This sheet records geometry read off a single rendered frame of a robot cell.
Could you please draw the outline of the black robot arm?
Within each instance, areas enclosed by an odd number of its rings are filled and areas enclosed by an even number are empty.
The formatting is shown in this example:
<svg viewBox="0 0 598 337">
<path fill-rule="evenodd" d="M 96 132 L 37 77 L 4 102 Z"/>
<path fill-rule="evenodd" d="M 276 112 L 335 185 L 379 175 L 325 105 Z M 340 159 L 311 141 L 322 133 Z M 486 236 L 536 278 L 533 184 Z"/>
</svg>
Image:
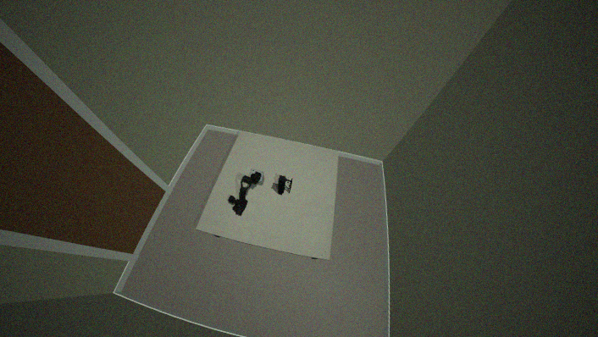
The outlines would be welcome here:
<svg viewBox="0 0 598 337">
<path fill-rule="evenodd" d="M 254 184 L 254 185 L 257 184 L 260 181 L 260 177 L 261 177 L 261 174 L 257 171 L 255 174 L 252 174 L 251 177 L 248 177 L 245 175 L 242 177 L 241 188 L 240 188 L 240 191 L 241 191 L 240 199 L 237 201 L 237 204 L 235 204 L 232 207 L 233 210 L 236 211 L 236 214 L 241 215 L 243 210 L 246 209 L 246 205 L 248 203 L 248 200 L 246 199 L 246 189 L 251 187 L 252 184 Z M 243 186 L 243 183 L 246 183 L 249 186 L 246 188 Z"/>
</svg>

